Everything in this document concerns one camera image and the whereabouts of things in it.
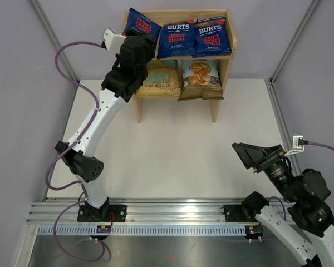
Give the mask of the blue Burts chips bag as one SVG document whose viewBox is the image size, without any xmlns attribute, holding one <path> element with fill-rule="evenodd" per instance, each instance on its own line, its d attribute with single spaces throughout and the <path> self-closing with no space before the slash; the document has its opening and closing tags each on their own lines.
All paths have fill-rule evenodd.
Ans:
<svg viewBox="0 0 334 267">
<path fill-rule="evenodd" d="M 157 52 L 157 59 L 188 56 L 195 53 L 196 20 L 186 20 L 163 25 Z"/>
<path fill-rule="evenodd" d="M 158 40 L 159 33 L 162 27 L 157 23 L 153 22 L 152 20 L 148 19 L 144 14 L 140 13 L 139 11 L 130 8 L 123 35 L 125 35 L 128 29 L 136 30 L 141 34 L 151 34 L 156 40 Z"/>
<path fill-rule="evenodd" d="M 232 53 L 225 26 L 226 17 L 197 20 L 194 28 L 193 57 L 226 55 Z"/>
</svg>

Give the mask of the tan kettle chips bag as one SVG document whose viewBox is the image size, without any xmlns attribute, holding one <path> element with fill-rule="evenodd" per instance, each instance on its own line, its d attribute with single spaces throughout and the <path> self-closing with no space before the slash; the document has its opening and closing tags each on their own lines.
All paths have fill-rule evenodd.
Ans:
<svg viewBox="0 0 334 267">
<path fill-rule="evenodd" d="M 147 65 L 147 71 L 148 76 L 136 91 L 136 98 L 180 96 L 177 60 L 152 60 Z"/>
</svg>

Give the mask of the light blue cassava chips bag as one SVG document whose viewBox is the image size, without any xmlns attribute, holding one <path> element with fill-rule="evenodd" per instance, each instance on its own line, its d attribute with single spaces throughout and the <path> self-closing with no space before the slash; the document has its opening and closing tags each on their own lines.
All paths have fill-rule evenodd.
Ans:
<svg viewBox="0 0 334 267">
<path fill-rule="evenodd" d="M 224 99 L 216 60 L 181 60 L 181 66 L 183 84 L 178 101 Z"/>
</svg>

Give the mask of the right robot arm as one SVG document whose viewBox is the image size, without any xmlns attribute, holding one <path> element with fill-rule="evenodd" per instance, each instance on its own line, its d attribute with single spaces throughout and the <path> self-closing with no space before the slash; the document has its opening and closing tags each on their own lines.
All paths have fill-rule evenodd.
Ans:
<svg viewBox="0 0 334 267">
<path fill-rule="evenodd" d="M 260 147 L 235 142 L 232 148 L 246 169 L 264 172 L 283 199 L 292 204 L 287 211 L 308 238 L 301 237 L 256 191 L 242 201 L 243 217 L 268 228 L 301 266 L 334 266 L 334 215 L 325 202 L 331 192 L 321 173 L 306 169 L 295 176 L 281 145 Z"/>
</svg>

